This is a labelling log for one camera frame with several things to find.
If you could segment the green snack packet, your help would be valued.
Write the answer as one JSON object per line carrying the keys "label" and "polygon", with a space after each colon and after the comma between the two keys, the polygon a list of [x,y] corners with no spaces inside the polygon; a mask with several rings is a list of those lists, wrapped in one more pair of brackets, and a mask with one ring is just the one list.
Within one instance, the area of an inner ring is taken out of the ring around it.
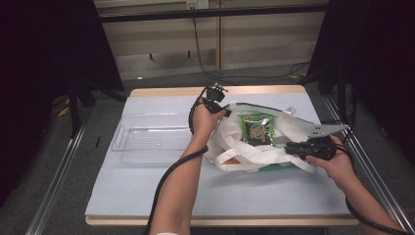
{"label": "green snack packet", "polygon": [[274,117],[267,114],[240,115],[242,140],[252,146],[275,146]]}

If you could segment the black horizontal bar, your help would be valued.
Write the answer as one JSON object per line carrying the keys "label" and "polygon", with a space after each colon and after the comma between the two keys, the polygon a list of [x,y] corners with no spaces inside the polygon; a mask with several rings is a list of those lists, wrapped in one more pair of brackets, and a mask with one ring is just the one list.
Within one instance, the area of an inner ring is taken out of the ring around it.
{"label": "black horizontal bar", "polygon": [[196,18],[252,16],[252,15],[298,14],[298,13],[326,12],[329,9],[330,9],[330,5],[328,3],[308,4],[308,5],[283,5],[283,6],[269,6],[269,7],[249,7],[249,8],[201,9],[201,10],[182,10],[182,11],[134,13],[134,14],[109,14],[109,15],[101,15],[99,17],[99,21],[101,23],[124,23],[124,22],[162,21],[162,20],[179,20],[179,19],[196,19]]}

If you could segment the person's right hand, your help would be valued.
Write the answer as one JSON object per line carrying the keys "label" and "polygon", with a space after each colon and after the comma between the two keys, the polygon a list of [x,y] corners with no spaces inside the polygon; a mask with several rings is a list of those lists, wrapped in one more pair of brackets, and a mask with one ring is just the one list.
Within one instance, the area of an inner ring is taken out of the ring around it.
{"label": "person's right hand", "polygon": [[338,150],[336,155],[329,161],[313,156],[307,156],[306,160],[312,165],[323,168],[341,190],[345,190],[350,186],[350,183],[356,179],[349,157],[345,152],[340,150]]}

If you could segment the metal floor rail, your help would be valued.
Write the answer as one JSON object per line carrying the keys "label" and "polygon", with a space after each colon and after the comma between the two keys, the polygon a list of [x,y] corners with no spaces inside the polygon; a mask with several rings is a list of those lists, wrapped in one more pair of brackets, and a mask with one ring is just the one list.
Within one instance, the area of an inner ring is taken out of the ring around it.
{"label": "metal floor rail", "polygon": [[49,216],[56,204],[59,193],[63,187],[63,183],[68,174],[71,162],[83,138],[86,125],[87,121],[84,121],[75,132],[74,136],[70,139],[68,147],[48,187],[48,190],[44,195],[40,206],[37,208],[35,215],[24,235],[42,235]]}
{"label": "metal floor rail", "polygon": [[342,131],[342,136],[346,139],[345,145],[351,150],[353,159],[365,173],[366,178],[369,180],[371,187],[386,211],[406,232],[415,235],[415,226],[409,221],[403,208],[395,199],[378,170],[375,169],[375,166],[369,159],[369,155],[354,135],[354,132],[348,128]]}

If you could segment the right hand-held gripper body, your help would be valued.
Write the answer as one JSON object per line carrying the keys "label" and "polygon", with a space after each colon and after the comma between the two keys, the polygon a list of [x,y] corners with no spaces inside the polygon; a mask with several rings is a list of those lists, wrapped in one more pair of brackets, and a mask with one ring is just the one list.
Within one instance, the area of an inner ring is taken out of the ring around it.
{"label": "right hand-held gripper body", "polygon": [[346,129],[346,124],[314,124],[305,142],[305,147],[308,148],[306,155],[329,161],[338,149],[331,135]]}

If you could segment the person's left hand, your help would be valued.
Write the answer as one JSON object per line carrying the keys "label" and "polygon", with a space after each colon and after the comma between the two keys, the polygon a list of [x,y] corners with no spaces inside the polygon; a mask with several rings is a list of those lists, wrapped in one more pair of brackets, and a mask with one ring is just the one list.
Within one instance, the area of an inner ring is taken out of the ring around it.
{"label": "person's left hand", "polygon": [[194,136],[208,139],[223,117],[223,112],[211,114],[204,104],[198,105],[193,114]]}

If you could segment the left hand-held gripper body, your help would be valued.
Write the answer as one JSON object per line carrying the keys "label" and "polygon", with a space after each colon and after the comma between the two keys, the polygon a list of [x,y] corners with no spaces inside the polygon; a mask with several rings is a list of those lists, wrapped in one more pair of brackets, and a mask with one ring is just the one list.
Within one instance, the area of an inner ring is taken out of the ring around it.
{"label": "left hand-held gripper body", "polygon": [[208,99],[208,100],[212,100],[214,101],[217,105],[220,105],[220,102],[225,98],[225,94],[224,94],[225,89],[215,83],[213,86],[207,86],[204,88],[203,93],[205,94],[204,99]]}

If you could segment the clear plastic container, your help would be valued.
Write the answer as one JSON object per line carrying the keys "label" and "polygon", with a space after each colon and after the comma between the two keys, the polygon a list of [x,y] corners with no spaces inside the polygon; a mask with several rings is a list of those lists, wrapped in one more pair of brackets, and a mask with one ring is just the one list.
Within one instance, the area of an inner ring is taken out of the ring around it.
{"label": "clear plastic container", "polygon": [[123,164],[172,164],[190,140],[187,114],[124,115],[111,151]]}

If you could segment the white canvas tote bag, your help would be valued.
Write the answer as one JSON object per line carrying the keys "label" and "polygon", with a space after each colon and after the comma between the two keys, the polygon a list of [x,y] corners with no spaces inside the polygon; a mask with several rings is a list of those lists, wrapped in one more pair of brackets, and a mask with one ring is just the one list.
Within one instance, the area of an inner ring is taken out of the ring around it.
{"label": "white canvas tote bag", "polygon": [[[224,171],[258,172],[299,168],[313,173],[316,166],[284,150],[288,142],[304,142],[313,124],[291,113],[250,103],[232,102],[208,140],[207,160]],[[275,146],[252,146],[242,140],[240,115],[267,114],[274,117]]]}

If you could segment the white wall socket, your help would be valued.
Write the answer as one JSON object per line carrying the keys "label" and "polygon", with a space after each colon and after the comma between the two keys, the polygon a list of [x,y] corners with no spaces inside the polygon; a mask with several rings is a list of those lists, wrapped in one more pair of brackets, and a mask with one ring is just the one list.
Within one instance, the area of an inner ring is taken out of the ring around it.
{"label": "white wall socket", "polygon": [[186,0],[186,8],[188,10],[208,9],[209,1],[208,0]]}

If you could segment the pale blue table mat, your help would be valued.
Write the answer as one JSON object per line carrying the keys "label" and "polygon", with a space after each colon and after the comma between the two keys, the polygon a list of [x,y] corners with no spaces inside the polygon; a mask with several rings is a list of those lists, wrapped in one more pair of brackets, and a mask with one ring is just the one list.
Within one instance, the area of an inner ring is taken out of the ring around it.
{"label": "pale blue table mat", "polygon": [[[132,97],[122,115],[187,114],[194,96]],[[123,164],[109,148],[85,214],[92,223],[147,219],[162,175],[173,164]],[[347,216],[345,196],[323,169],[224,171],[203,161],[196,219]]]}

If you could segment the dark curtain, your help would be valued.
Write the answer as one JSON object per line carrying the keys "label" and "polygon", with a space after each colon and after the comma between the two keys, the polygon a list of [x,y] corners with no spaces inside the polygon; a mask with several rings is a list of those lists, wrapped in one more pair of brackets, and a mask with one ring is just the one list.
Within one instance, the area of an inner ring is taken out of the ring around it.
{"label": "dark curtain", "polygon": [[415,0],[329,0],[309,73],[340,78],[415,164]]}
{"label": "dark curtain", "polygon": [[123,85],[94,0],[0,0],[0,207],[34,158],[52,102]]}

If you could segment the black metal stand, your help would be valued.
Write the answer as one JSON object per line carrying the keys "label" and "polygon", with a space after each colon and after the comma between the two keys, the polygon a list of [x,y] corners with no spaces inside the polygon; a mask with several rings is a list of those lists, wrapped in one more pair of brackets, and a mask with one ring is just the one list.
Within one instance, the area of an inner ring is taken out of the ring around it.
{"label": "black metal stand", "polygon": [[74,84],[70,81],[68,85],[69,109],[71,118],[71,138],[74,138],[80,128],[80,119],[77,106],[77,96]]}

